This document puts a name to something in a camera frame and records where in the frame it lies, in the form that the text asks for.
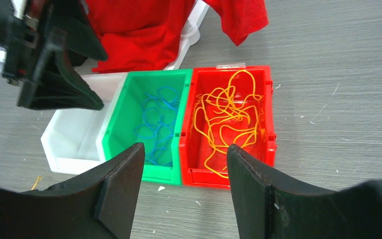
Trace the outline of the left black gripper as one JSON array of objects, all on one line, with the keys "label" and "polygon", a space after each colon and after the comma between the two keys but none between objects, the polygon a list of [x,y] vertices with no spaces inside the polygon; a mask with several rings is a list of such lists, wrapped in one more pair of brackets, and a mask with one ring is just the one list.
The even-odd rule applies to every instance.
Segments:
[{"label": "left black gripper", "polygon": [[[42,40],[51,12],[56,28]],[[74,70],[66,45],[82,56],[108,59],[80,0],[0,0],[1,76],[10,85],[22,83],[18,107],[102,110],[103,100]]]}]

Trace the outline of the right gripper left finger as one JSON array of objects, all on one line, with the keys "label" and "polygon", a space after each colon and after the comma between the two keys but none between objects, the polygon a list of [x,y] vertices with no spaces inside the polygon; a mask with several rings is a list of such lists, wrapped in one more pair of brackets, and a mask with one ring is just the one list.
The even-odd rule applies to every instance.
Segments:
[{"label": "right gripper left finger", "polygon": [[135,143],[42,191],[0,188],[0,239],[130,238],[144,159],[144,144]]}]

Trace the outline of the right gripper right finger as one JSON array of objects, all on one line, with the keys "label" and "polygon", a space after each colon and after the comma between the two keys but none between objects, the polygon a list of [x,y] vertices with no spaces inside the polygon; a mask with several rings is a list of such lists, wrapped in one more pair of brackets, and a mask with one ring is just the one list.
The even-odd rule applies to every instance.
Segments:
[{"label": "right gripper right finger", "polygon": [[237,145],[228,176],[242,239],[382,239],[382,179],[333,191],[295,179]]}]

